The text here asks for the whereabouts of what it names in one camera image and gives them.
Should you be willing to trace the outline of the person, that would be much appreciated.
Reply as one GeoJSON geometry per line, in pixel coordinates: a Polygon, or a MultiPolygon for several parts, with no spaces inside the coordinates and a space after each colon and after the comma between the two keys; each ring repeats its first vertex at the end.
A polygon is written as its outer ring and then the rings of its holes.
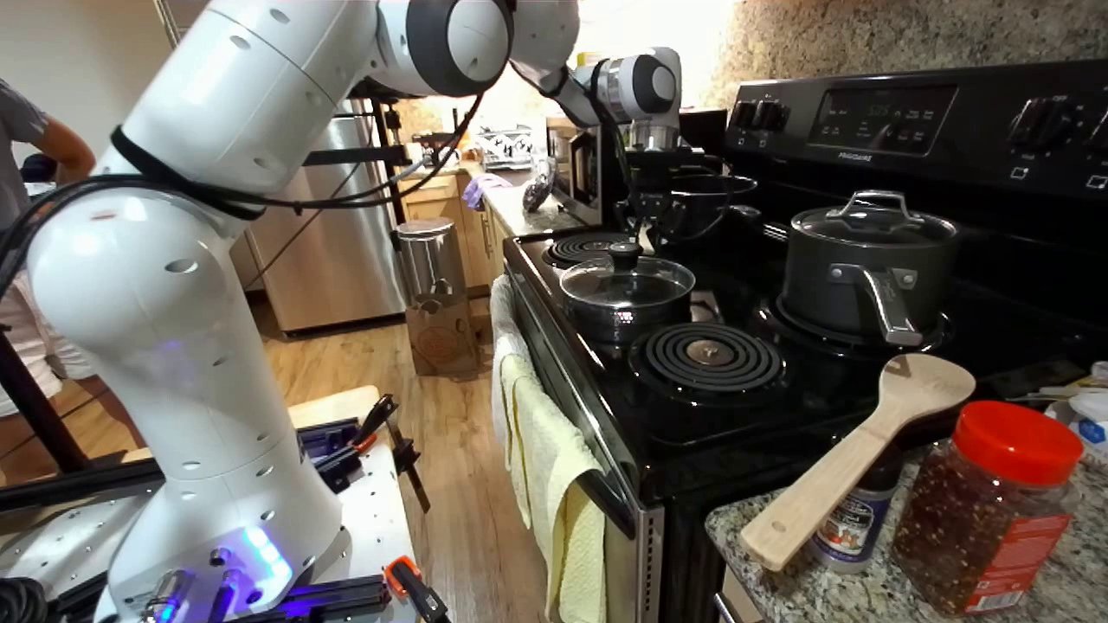
{"type": "MultiPolygon", "coordinates": [[[[31,205],[21,166],[12,152],[16,143],[33,145],[44,157],[52,159],[58,170],[51,178],[60,185],[88,178],[96,162],[75,131],[0,79],[0,234],[31,205]]],[[[64,380],[76,382],[93,397],[105,390],[83,355],[43,319],[25,268],[17,272],[11,287],[0,298],[0,324],[10,327],[9,343],[45,397],[60,394],[64,380]]]]}

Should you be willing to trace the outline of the glass lid with black knob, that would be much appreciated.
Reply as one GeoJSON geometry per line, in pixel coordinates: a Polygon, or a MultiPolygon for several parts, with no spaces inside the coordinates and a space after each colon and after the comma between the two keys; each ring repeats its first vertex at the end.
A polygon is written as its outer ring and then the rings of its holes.
{"type": "Polygon", "coordinates": [[[695,288],[693,270],[647,257],[637,243],[613,243],[601,259],[574,265],[560,277],[570,302],[615,309],[645,309],[683,299],[695,288]]]}

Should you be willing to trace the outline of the small spice bottle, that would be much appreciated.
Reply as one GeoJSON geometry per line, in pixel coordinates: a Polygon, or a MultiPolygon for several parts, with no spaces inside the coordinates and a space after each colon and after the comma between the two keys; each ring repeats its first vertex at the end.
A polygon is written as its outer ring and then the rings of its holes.
{"type": "Polygon", "coordinates": [[[866,570],[892,498],[897,493],[903,464],[897,446],[884,450],[815,529],[806,544],[808,555],[840,575],[856,575],[866,570]]]}

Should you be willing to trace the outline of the brown paper bag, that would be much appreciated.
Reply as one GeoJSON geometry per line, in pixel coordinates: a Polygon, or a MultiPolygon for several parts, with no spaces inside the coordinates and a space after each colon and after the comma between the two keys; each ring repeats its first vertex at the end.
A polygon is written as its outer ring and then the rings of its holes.
{"type": "Polygon", "coordinates": [[[479,351],[466,297],[419,294],[406,309],[416,374],[466,377],[478,372],[479,351]]]}

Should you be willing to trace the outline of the white towel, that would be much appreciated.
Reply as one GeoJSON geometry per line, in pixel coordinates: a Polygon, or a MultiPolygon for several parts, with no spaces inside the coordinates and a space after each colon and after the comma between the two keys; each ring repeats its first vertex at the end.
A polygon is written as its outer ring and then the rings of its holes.
{"type": "Polygon", "coordinates": [[[513,289],[506,273],[493,280],[488,309],[490,309],[493,331],[493,367],[490,391],[493,432],[504,453],[507,455],[511,448],[511,435],[509,406],[504,399],[504,386],[501,379],[501,364],[507,357],[516,356],[524,362],[524,372],[534,377],[535,369],[531,362],[529,347],[513,316],[513,289]]]}

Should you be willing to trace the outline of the small black pot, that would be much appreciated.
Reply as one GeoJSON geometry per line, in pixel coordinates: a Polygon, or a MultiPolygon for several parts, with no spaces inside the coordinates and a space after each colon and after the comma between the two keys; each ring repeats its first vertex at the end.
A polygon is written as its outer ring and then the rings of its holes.
{"type": "Polygon", "coordinates": [[[633,343],[649,331],[689,321],[690,294],[664,306],[615,312],[571,303],[570,296],[563,292],[565,314],[571,326],[586,339],[607,344],[633,343]]]}

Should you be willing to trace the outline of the wooden spoon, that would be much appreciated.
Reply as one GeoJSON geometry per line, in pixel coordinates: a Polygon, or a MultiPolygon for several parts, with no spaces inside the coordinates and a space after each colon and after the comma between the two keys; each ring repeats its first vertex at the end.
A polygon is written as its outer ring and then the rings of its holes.
{"type": "Polygon", "coordinates": [[[872,413],[743,525],[743,551],[770,571],[783,570],[906,426],[965,402],[975,387],[970,371],[938,357],[909,353],[889,360],[872,413]]]}

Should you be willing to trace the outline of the yellow towel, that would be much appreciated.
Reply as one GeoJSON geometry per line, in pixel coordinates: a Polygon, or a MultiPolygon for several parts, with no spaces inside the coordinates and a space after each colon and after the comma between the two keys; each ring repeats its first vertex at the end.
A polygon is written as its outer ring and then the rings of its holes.
{"type": "Polygon", "coordinates": [[[523,357],[502,358],[499,382],[516,504],[546,566],[545,615],[607,623],[606,517],[577,482],[599,464],[523,357]]]}

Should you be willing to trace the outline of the white plastic packet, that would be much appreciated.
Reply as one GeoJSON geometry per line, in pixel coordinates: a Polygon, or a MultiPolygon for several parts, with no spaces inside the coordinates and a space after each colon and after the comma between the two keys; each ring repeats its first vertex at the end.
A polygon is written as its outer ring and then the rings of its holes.
{"type": "Polygon", "coordinates": [[[1108,360],[1092,362],[1088,377],[1038,394],[1049,402],[1046,413],[1080,438],[1083,461],[1108,473],[1108,360]]]}

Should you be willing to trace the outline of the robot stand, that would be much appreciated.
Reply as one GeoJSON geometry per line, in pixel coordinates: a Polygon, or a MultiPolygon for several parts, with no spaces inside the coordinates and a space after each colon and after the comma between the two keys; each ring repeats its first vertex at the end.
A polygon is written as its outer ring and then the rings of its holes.
{"type": "Polygon", "coordinates": [[[82,582],[93,623],[258,623],[379,613],[416,623],[384,565],[411,556],[391,450],[335,493],[271,382],[113,382],[164,476],[154,492],[63,512],[0,556],[0,623],[59,623],[82,582]]]}

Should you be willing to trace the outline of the oven door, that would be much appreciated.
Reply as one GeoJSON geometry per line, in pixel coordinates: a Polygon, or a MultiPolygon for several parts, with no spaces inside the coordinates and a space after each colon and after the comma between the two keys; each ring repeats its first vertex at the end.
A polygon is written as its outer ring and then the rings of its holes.
{"type": "Polygon", "coordinates": [[[587,343],[577,330],[570,327],[562,300],[555,294],[557,274],[543,272],[534,261],[506,261],[506,269],[522,273],[534,292],[538,293],[545,309],[557,324],[557,329],[570,345],[573,357],[574,376],[581,382],[589,404],[589,410],[597,418],[602,435],[609,446],[622,476],[626,479],[627,497],[636,505],[638,537],[630,541],[606,519],[604,540],[605,575],[607,581],[607,615],[612,623],[658,623],[660,619],[660,565],[661,537],[664,537],[664,512],[661,509],[643,504],[640,498],[640,466],[632,453],[630,445],[624,439],[624,430],[614,413],[614,399],[602,390],[599,378],[607,371],[604,350],[587,343]]]}

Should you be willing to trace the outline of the grey pot lid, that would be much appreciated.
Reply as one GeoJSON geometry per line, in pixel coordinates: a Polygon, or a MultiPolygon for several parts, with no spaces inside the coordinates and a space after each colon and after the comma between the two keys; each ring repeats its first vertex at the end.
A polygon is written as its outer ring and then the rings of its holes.
{"type": "Polygon", "coordinates": [[[878,188],[859,190],[831,208],[803,210],[790,224],[808,237],[861,247],[942,245],[960,236],[953,221],[909,210],[904,194],[878,188]]]}

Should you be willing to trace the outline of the black stove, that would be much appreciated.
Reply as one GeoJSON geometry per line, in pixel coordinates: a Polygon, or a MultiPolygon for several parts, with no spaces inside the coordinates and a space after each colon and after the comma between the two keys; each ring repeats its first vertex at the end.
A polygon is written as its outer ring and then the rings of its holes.
{"type": "MultiPolygon", "coordinates": [[[[728,324],[772,344],[788,386],[760,400],[691,402],[630,370],[632,346],[647,334],[626,344],[585,338],[605,353],[602,390],[640,466],[642,503],[664,512],[658,623],[714,620],[724,556],[709,540],[707,515],[804,473],[874,410],[879,372],[895,356],[829,356],[778,340],[756,319],[761,300],[783,292],[796,214],[879,188],[904,194],[909,210],[958,224],[957,265],[938,307],[955,336],[930,354],[972,372],[979,398],[1068,382],[1108,359],[1108,155],[1085,149],[1108,109],[1108,59],[751,81],[738,88],[733,106],[740,100],[789,108],[782,131],[725,130],[724,160],[759,182],[745,202],[763,221],[755,228],[728,223],[702,241],[654,252],[696,277],[684,323],[728,324]],[[1012,121],[1038,96],[1077,104],[1077,127],[1046,152],[1013,147],[1012,121]]],[[[589,229],[622,234],[607,216],[594,228],[510,238],[504,261],[556,273],[567,317],[565,270],[542,253],[589,229]]]]}

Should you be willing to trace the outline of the stainless steel trash can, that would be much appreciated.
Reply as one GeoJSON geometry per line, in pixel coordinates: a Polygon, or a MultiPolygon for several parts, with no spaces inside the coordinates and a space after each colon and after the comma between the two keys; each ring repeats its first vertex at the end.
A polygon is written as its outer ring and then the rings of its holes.
{"type": "Polygon", "coordinates": [[[407,307],[434,300],[451,305],[466,299],[466,275],[454,221],[416,219],[396,226],[398,255],[407,307]]]}

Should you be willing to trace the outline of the black and orange clamp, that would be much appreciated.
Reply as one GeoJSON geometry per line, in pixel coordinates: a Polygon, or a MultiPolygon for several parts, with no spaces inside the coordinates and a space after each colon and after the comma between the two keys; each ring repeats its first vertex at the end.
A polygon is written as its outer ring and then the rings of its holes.
{"type": "Polygon", "coordinates": [[[422,623],[454,623],[448,616],[447,603],[428,586],[410,556],[397,556],[392,563],[384,565],[383,571],[391,590],[416,607],[422,623]]]}
{"type": "Polygon", "coordinates": [[[396,472],[408,476],[416,499],[427,514],[431,503],[416,469],[421,455],[416,450],[416,442],[401,433],[401,429],[394,423],[393,413],[398,408],[399,404],[393,395],[384,394],[365,415],[363,422],[348,419],[338,423],[312,426],[301,431],[300,440],[307,443],[307,456],[312,459],[317,473],[337,494],[352,484],[355,472],[360,469],[361,458],[376,445],[377,435],[384,431],[392,443],[396,472]]]}

